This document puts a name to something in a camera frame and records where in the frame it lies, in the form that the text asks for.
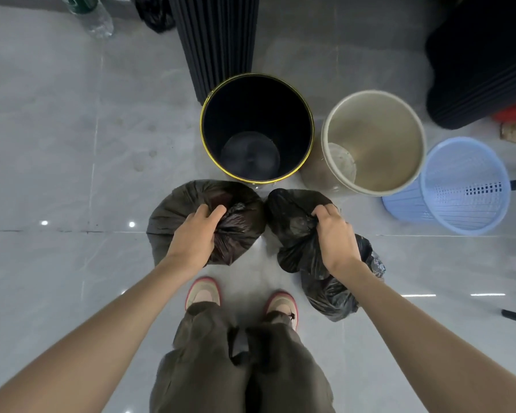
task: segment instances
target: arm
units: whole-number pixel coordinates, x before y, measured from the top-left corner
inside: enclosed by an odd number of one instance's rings
[[[225,212],[190,215],[154,270],[0,388],[0,413],[101,412],[166,302],[206,264]]]
[[[334,205],[314,212],[325,267],[358,299],[430,413],[516,412],[515,375],[378,281]]]

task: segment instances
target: beige trash bin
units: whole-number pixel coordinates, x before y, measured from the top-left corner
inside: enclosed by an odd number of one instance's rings
[[[419,175],[426,148],[409,105],[388,92],[360,91],[331,110],[300,174],[306,187],[326,195],[390,195]]]

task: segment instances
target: blue plastic basket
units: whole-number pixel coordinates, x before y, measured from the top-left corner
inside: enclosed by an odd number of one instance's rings
[[[495,152],[460,137],[436,145],[413,184],[382,202],[399,220],[437,221],[460,235],[481,235],[505,216],[510,191],[509,174]]]

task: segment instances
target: tied garbage bag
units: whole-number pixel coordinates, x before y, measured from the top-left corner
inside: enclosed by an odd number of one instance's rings
[[[163,33],[176,26],[168,0],[132,0],[140,19],[153,31]]]
[[[282,248],[277,262],[284,271],[300,272],[302,288],[311,305],[333,322],[357,312],[359,304],[350,291],[323,265],[317,218],[311,212],[331,201],[317,191],[278,188],[267,197],[266,217]],[[373,274],[383,278],[386,268],[372,250],[371,243],[356,235],[361,260]]]
[[[266,228],[262,200],[250,187],[233,181],[191,181],[175,188],[149,218],[147,237],[155,265],[165,257],[175,230],[201,204],[211,211],[220,204],[227,208],[214,232],[208,264],[233,264]]]

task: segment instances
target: leg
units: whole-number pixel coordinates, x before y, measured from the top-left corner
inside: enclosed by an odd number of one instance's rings
[[[244,413],[249,372],[246,366],[234,366],[229,357],[234,320],[220,307],[215,288],[210,278],[200,278],[191,287],[174,350],[158,368],[151,413]]]
[[[298,310],[287,293],[270,299],[264,323],[248,328],[253,381],[261,392],[261,411],[334,413],[327,378],[296,333]]]

